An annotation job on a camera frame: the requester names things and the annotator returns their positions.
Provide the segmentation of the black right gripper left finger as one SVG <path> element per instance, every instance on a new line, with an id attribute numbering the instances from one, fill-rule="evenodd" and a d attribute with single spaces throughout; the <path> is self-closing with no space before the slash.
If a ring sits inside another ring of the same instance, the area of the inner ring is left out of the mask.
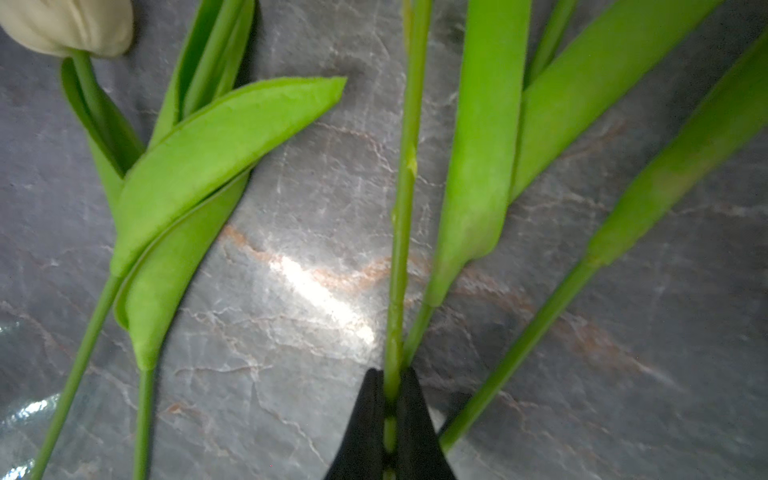
<path id="1" fill-rule="evenodd" d="M 341 445 L 325 479 L 383 479 L 385 412 L 383 372 L 370 368 L 365 373 Z"/>

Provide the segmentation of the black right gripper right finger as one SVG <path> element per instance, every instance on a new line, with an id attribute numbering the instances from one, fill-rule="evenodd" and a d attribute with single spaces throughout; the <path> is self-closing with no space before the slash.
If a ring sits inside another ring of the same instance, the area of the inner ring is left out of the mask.
<path id="1" fill-rule="evenodd" d="M 418 377 L 412 367 L 407 367 L 402 373 L 396 422 L 397 479 L 456 479 L 440 447 Z"/>

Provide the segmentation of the white tulip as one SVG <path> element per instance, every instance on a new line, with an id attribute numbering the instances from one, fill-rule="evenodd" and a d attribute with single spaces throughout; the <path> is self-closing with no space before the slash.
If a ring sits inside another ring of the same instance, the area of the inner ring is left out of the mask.
<path id="1" fill-rule="evenodd" d="M 41 478 L 108 316 L 128 333 L 139 371 L 133 475 L 149 470 L 155 370 L 188 285 L 261 158 L 341 99 L 342 77 L 236 86 L 252 1 L 204 1 L 187 33 L 148 142 L 99 85 L 92 61 L 126 53 L 129 1 L 5 1 L 1 26 L 61 59 L 61 85 L 82 125 L 116 228 L 109 275 L 34 462 Z"/>

